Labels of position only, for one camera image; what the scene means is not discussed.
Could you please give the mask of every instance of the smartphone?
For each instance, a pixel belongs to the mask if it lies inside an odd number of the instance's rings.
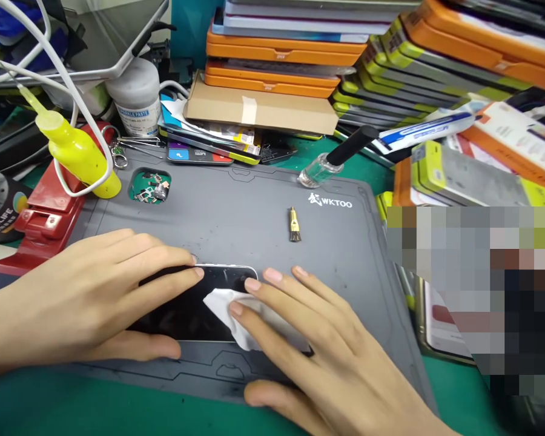
[[[167,160],[175,164],[192,163],[196,165],[232,165],[234,162],[229,157],[173,140],[168,142]]]
[[[416,281],[416,324],[418,342],[427,354],[474,364],[452,315],[440,294],[428,282]]]
[[[204,270],[204,278],[173,300],[163,304],[132,324],[128,330],[147,334],[163,334],[178,341],[234,342],[234,338],[222,321],[204,304],[203,299],[215,288],[246,292],[247,278],[258,280],[254,268],[236,265],[196,265]],[[165,268],[139,286],[166,274],[178,273],[190,266]]]

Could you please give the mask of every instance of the yellow squeeze bottle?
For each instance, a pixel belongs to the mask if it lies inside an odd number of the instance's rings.
[[[84,131],[71,127],[58,112],[47,110],[24,86],[18,84],[20,94],[37,112],[36,126],[46,136],[48,150],[72,175],[87,186],[99,180],[107,170],[107,159],[95,142]],[[121,190],[121,181],[115,172],[93,194],[109,199]]]

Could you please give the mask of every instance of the cardboard box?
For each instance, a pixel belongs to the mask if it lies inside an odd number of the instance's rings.
[[[461,133],[521,177],[545,186],[545,125],[504,102],[490,104]]]
[[[196,73],[183,115],[263,128],[333,134],[338,117],[326,99],[212,87]]]

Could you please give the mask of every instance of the white container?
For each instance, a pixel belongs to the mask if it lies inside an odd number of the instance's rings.
[[[117,79],[105,82],[125,129],[131,136],[157,136],[159,73],[145,59],[135,58]]]

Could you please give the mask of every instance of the gray repair mat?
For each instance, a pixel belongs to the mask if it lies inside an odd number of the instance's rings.
[[[123,187],[111,200],[87,200],[71,242],[121,228],[150,233],[194,253],[199,263],[268,266],[288,273],[300,265],[343,296],[368,331],[433,411],[437,411],[399,281],[369,185],[333,179],[315,190],[295,171],[256,167],[174,166],[128,153]],[[128,197],[134,173],[149,169],[172,177],[159,205]],[[289,242],[288,209],[299,217],[302,241]],[[181,342],[182,358],[153,362],[113,360],[57,368],[106,380],[243,402],[244,385],[287,378],[260,351],[236,343]]]

